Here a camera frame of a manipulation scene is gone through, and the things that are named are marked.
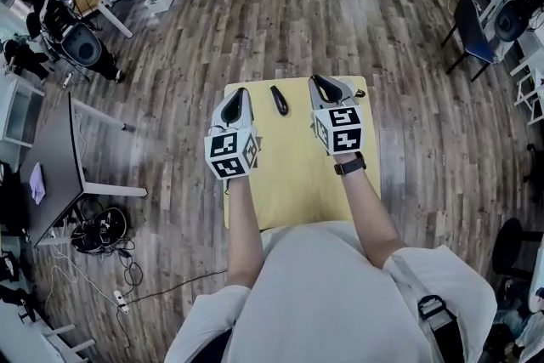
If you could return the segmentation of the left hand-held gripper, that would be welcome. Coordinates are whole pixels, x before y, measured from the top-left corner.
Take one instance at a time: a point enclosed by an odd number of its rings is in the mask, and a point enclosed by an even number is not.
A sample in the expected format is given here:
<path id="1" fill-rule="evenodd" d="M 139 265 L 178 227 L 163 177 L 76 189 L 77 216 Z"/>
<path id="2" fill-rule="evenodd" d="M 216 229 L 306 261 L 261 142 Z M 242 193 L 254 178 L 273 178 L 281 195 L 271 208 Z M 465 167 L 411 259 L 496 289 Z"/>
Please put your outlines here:
<path id="1" fill-rule="evenodd" d="M 215 108 L 204 145 L 206 163 L 219 180 L 248 176 L 255 167 L 259 146 L 246 88 L 234 90 Z"/>

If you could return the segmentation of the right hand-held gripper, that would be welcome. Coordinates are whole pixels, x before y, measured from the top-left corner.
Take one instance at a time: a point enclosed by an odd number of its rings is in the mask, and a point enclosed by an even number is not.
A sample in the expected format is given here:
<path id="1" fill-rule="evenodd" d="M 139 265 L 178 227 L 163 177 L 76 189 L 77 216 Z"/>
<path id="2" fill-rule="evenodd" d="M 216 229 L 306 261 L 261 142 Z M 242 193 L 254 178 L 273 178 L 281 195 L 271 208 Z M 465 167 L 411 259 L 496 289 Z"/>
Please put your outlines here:
<path id="1" fill-rule="evenodd" d="M 313 75 L 309 94 L 314 121 L 314 134 L 329 155 L 362 151 L 364 119 L 353 88 L 332 77 Z M 340 105 L 326 108 L 327 105 Z"/>

